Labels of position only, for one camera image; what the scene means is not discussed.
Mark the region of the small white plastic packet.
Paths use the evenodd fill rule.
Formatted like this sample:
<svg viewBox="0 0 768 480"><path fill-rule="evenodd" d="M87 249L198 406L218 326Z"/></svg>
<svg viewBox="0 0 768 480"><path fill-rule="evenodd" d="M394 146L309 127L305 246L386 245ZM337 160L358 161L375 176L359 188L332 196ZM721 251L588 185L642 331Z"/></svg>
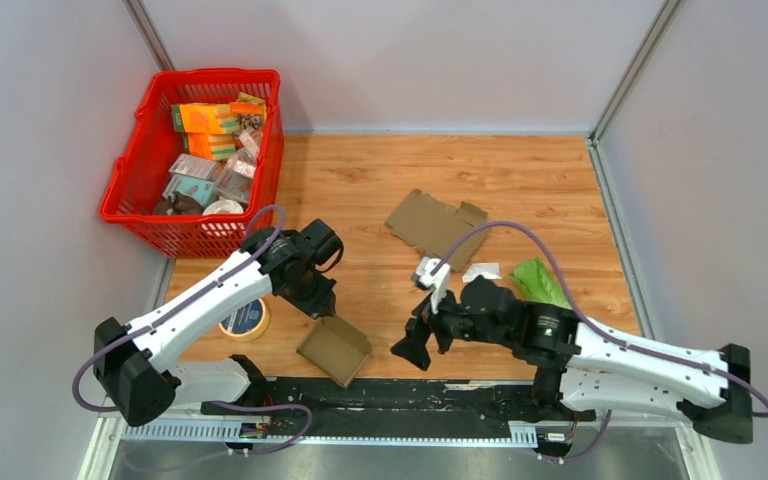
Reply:
<svg viewBox="0 0 768 480"><path fill-rule="evenodd" d="M474 263L470 265L462 275L464 283L470 283L478 278L487 280L501 280L501 268L497 262Z"/></svg>

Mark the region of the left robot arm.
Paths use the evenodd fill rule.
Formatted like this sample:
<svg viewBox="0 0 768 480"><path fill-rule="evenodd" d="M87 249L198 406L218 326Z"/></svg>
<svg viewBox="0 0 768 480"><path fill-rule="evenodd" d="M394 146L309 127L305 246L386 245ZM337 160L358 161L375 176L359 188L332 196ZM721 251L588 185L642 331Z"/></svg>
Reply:
<svg viewBox="0 0 768 480"><path fill-rule="evenodd" d="M113 317L94 331L93 375L132 427L170 407L218 402L251 415L264 405L261 374L243 355L185 362L196 340L267 295L312 319L336 312L335 280L326 272L344 244L320 219L300 231L267 227L249 235L216 270L168 303L125 324Z"/></svg>

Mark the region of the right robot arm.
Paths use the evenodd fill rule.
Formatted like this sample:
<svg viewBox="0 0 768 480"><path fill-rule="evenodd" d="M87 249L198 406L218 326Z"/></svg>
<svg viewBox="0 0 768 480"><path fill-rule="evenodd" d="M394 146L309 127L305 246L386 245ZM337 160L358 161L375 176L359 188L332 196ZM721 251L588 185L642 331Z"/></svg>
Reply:
<svg viewBox="0 0 768 480"><path fill-rule="evenodd" d="M499 345L536 367L530 404L541 419L619 410L686 421L722 442L753 441L752 400L744 387L751 379L748 348L687 349L614 329L602 337L599 326L478 278L459 296L431 291L391 352L427 370L430 338L439 353L455 340Z"/></svg>

